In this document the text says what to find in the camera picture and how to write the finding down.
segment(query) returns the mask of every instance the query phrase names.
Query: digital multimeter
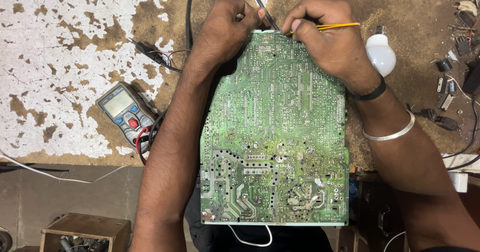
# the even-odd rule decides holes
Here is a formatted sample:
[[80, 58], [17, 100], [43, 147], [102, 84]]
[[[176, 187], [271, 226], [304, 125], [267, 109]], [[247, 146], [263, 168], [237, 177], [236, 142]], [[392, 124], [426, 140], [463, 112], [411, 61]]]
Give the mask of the digital multimeter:
[[[108, 119], [117, 126], [130, 146], [137, 151], [135, 142], [142, 128], [153, 125], [155, 115], [127, 83], [119, 82], [95, 101]], [[141, 143], [140, 151], [148, 151], [148, 142]]]

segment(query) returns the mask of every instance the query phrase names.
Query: hand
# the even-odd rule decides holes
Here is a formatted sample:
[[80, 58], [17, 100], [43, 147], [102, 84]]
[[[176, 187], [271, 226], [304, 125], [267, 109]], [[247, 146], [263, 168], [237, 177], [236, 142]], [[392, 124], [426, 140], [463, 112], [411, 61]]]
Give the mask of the hand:
[[[265, 9], [251, 7], [245, 0], [219, 0], [207, 15], [194, 42], [189, 59], [214, 66], [232, 59], [249, 33], [265, 17]], [[236, 21], [237, 14], [244, 17]]]
[[358, 26], [318, 31], [317, 24], [305, 17], [322, 24], [356, 22], [347, 2], [301, 0], [286, 14], [282, 33], [292, 30], [293, 38], [305, 44], [314, 62], [342, 80], [349, 91], [366, 95], [380, 85], [380, 74], [367, 56]]

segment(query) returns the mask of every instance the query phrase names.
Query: green circuit board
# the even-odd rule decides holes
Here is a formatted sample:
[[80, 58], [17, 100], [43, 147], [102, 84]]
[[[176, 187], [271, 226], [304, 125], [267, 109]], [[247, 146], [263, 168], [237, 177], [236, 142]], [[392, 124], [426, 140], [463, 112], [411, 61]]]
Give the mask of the green circuit board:
[[203, 223], [348, 223], [345, 87], [303, 43], [254, 31], [200, 140]]

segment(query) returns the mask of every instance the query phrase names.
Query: red power button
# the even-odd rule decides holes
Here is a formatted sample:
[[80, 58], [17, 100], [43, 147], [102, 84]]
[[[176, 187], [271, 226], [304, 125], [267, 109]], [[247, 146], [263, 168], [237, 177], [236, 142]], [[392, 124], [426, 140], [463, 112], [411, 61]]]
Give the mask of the red power button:
[[128, 124], [129, 124], [129, 126], [131, 126], [132, 128], [137, 128], [137, 127], [138, 127], [138, 122], [137, 122], [137, 120], [135, 120], [135, 119], [133, 119], [133, 118], [130, 119], [130, 120], [128, 120]]

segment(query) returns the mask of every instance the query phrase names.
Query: white light bulb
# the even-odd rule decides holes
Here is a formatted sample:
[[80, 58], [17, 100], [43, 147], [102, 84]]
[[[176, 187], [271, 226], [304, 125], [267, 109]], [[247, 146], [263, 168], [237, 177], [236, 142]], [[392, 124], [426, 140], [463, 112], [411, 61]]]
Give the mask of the white light bulb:
[[397, 62], [395, 53], [388, 46], [388, 38], [384, 33], [385, 28], [377, 26], [375, 34], [368, 38], [365, 45], [370, 62], [383, 77], [392, 72]]

